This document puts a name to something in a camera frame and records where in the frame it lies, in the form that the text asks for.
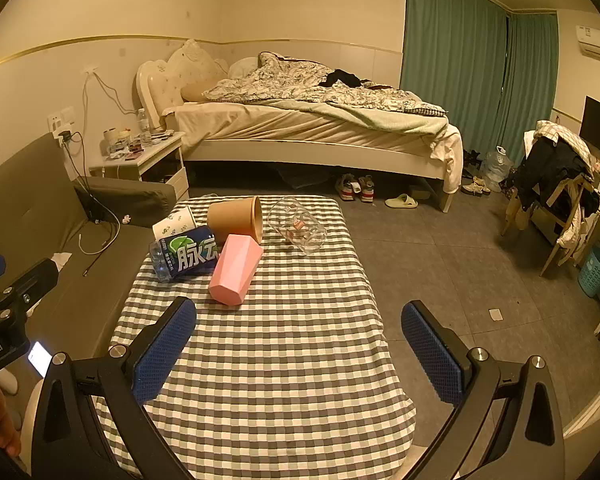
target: green lime graphic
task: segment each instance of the green lime graphic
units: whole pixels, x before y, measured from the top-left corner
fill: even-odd
[[[169,242],[169,249],[171,250],[171,252],[173,254],[176,254],[180,247],[186,246],[186,245],[189,245],[192,243],[193,243],[193,240],[191,238],[186,237],[186,236],[178,236],[177,238],[174,238],[173,240],[171,240],[171,242]]]

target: sofa backrest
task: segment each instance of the sofa backrest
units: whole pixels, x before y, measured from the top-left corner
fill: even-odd
[[[0,290],[41,258],[60,252],[86,222],[51,134],[0,165]]]

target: sofa armrest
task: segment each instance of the sofa armrest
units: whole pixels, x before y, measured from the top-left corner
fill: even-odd
[[[96,176],[87,177],[87,183],[94,197],[111,209],[121,222],[125,215],[131,216],[131,225],[150,228],[165,218],[176,203],[176,192],[170,184]],[[91,217],[90,197],[77,179],[74,189]],[[108,216],[105,213],[102,219],[111,221]]]

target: blue laundry basket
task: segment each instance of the blue laundry basket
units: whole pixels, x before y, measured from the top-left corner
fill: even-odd
[[[600,292],[600,245],[591,248],[578,274],[578,283],[590,298]]]

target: nightstand drawer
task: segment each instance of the nightstand drawer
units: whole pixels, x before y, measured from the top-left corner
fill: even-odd
[[[189,189],[189,182],[187,181],[187,170],[182,167],[178,172],[173,175],[167,184],[171,184],[176,190],[176,198],[179,200],[181,196]]]

